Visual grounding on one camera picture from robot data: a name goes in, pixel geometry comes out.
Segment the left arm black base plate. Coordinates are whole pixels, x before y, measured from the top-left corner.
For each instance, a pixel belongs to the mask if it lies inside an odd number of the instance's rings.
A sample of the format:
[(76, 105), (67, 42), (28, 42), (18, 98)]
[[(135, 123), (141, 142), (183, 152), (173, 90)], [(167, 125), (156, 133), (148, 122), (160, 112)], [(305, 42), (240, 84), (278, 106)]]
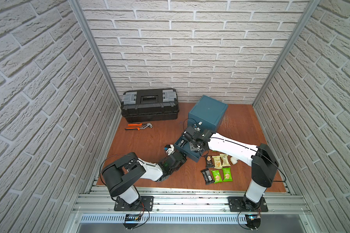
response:
[(141, 211), (148, 210), (149, 212), (153, 209), (153, 196), (139, 196), (139, 198), (132, 204), (128, 204), (121, 197), (116, 198), (116, 203), (114, 206), (114, 211)]

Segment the teal drawer cabinet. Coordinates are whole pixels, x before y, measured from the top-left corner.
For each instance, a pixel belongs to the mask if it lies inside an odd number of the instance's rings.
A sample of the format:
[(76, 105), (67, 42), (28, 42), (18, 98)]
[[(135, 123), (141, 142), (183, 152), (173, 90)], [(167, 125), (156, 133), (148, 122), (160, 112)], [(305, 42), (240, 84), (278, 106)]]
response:
[(188, 113), (188, 126), (217, 132), (228, 105), (203, 95)]

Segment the black cookie packet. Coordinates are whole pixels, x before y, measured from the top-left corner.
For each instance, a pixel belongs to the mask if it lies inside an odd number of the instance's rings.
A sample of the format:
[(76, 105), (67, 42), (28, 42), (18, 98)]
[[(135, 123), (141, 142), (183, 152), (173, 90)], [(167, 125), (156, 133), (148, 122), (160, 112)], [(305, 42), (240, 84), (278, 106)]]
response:
[(212, 173), (210, 172), (210, 170), (208, 168), (201, 170), (201, 173), (203, 175), (203, 178), (205, 180), (206, 185), (215, 183), (215, 180), (213, 179)]
[(206, 168), (214, 168), (214, 164), (211, 156), (205, 156)]

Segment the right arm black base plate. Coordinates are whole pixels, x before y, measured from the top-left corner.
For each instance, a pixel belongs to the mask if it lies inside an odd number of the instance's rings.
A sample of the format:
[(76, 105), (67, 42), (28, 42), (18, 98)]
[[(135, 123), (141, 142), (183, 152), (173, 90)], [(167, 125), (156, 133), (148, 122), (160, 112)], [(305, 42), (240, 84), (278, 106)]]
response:
[(264, 197), (254, 203), (247, 197), (227, 197), (228, 206), (231, 212), (268, 212)]

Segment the white pipe elbow fitting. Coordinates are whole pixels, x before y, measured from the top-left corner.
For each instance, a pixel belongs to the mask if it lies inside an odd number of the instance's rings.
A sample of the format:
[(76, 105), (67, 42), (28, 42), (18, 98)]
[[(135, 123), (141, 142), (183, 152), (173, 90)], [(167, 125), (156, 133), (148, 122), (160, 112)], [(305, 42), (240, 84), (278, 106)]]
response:
[(235, 157), (231, 157), (230, 158), (230, 161), (233, 165), (237, 164), (238, 163), (238, 160), (235, 158)]

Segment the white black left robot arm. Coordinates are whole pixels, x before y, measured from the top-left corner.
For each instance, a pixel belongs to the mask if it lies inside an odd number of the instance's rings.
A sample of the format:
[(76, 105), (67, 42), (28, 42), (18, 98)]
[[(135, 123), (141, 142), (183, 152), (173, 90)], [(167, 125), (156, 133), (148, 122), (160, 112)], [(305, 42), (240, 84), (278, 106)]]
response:
[(159, 163), (140, 159), (136, 153), (119, 154), (114, 162), (101, 167), (100, 177), (115, 202), (137, 204), (141, 197), (134, 184), (139, 179), (162, 182), (178, 171), (187, 161), (181, 152), (174, 150)]

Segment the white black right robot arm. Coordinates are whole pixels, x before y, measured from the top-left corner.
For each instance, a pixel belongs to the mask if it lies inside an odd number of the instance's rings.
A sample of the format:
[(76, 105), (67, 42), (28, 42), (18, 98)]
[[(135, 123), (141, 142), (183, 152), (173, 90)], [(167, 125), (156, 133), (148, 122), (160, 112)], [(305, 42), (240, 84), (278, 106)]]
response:
[(198, 131), (192, 126), (184, 130), (182, 137), (197, 149), (218, 151), (250, 166), (251, 182), (240, 201), (240, 207), (247, 211), (259, 209), (264, 193), (275, 182), (279, 171), (279, 163), (268, 145), (245, 144), (208, 129)]

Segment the yellow cookie packet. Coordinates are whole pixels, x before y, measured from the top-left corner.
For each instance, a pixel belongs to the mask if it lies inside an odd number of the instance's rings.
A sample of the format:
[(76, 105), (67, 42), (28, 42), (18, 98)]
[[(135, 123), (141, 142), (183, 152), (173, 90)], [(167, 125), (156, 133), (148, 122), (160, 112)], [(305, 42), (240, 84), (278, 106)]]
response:
[(221, 161), (221, 156), (213, 156), (213, 164), (215, 169), (222, 169), (222, 161)]
[(230, 163), (228, 160), (228, 155), (227, 154), (220, 154), (221, 162), (222, 162), (222, 167), (230, 167)]

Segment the green cookie packet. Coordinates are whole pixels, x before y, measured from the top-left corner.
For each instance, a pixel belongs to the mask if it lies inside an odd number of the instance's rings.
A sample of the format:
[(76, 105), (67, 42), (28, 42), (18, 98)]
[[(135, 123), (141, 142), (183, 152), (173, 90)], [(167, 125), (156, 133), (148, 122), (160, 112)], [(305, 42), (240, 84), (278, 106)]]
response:
[(223, 171), (223, 182), (232, 182), (232, 174), (230, 168), (222, 168)]
[(214, 183), (223, 182), (223, 178), (221, 177), (219, 170), (212, 170), (212, 175), (213, 175)]

